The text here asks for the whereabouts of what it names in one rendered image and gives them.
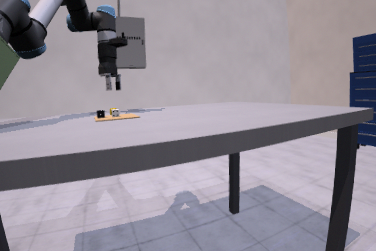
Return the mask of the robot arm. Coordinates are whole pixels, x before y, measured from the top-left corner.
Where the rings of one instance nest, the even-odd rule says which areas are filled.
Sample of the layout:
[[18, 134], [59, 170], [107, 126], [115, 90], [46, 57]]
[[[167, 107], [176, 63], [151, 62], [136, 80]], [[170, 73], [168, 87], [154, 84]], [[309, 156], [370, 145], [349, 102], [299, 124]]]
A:
[[98, 6], [96, 12], [89, 12], [85, 0], [40, 0], [28, 15], [31, 9], [28, 0], [0, 0], [0, 36], [21, 58], [40, 56], [46, 50], [47, 26], [59, 5], [67, 7], [66, 23], [71, 32], [116, 33], [115, 9], [109, 5]]

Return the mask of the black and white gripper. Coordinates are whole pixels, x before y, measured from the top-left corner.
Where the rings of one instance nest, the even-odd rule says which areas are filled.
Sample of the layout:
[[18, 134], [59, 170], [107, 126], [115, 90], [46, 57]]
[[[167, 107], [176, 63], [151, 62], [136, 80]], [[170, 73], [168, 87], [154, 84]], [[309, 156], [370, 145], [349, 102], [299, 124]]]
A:
[[112, 90], [111, 77], [116, 77], [116, 90], [121, 90], [121, 74], [117, 73], [116, 66], [116, 48], [120, 45], [128, 45], [127, 39], [124, 39], [124, 32], [122, 32], [122, 37], [116, 38], [116, 33], [113, 31], [100, 31], [97, 33], [97, 38], [99, 75], [106, 77], [106, 90]]

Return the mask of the peach flat mat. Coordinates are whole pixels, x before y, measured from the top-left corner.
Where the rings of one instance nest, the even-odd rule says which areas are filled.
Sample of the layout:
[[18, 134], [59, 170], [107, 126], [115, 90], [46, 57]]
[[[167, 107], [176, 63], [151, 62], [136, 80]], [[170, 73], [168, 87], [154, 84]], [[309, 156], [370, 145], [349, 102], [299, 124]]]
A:
[[[119, 117], [112, 117], [112, 115], [107, 115], [105, 118], [95, 118], [96, 122], [100, 121], [110, 121], [110, 120], [121, 120], [121, 119], [132, 119], [132, 118], [140, 118], [140, 116], [134, 115], [134, 114], [119, 114]], [[119, 119], [121, 118], [121, 119]]]

